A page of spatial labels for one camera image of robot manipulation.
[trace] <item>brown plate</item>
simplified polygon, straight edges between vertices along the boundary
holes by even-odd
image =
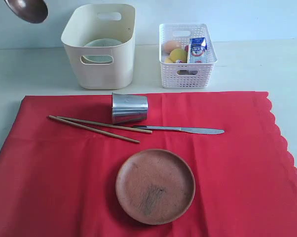
[[[132,155],[122,165],[115,191],[129,216],[145,224],[160,225],[187,211],[194,197],[195,180],[179,156],[150,149]]]

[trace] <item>knife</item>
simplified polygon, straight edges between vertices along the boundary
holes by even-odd
[[[181,132],[198,133],[198,134],[224,133],[224,130],[222,129],[199,128],[199,127],[161,127],[161,126],[142,126],[142,125],[135,125],[132,127],[147,129],[147,130],[169,130],[169,131],[181,131]]]

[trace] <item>stainless steel cup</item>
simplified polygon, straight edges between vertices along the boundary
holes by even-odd
[[[148,98],[140,95],[112,93],[112,123],[145,120],[148,116]]]

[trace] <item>table surface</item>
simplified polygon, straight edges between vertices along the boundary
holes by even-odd
[[[214,43],[218,62],[204,89],[161,86],[158,45],[136,46],[131,85],[117,93],[268,91],[297,167],[297,39]],[[63,48],[0,50],[0,149],[25,95],[111,94],[77,84]]]

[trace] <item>white plastic basket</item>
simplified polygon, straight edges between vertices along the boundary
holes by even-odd
[[[170,40],[182,43],[184,49],[189,45],[190,38],[205,37],[207,63],[164,63],[166,54],[163,54],[163,44]],[[162,85],[164,88],[203,88],[208,84],[217,57],[214,52],[205,24],[161,24],[159,26],[159,62],[161,65]]]
[[[114,15],[111,15],[114,13],[119,14],[121,19],[114,19]],[[135,49],[134,28],[135,8],[127,4],[88,4],[74,11],[61,40],[82,87],[119,89],[131,83]],[[97,39],[115,39],[122,44],[84,47]],[[89,63],[84,60],[85,55],[109,55],[112,62]]]

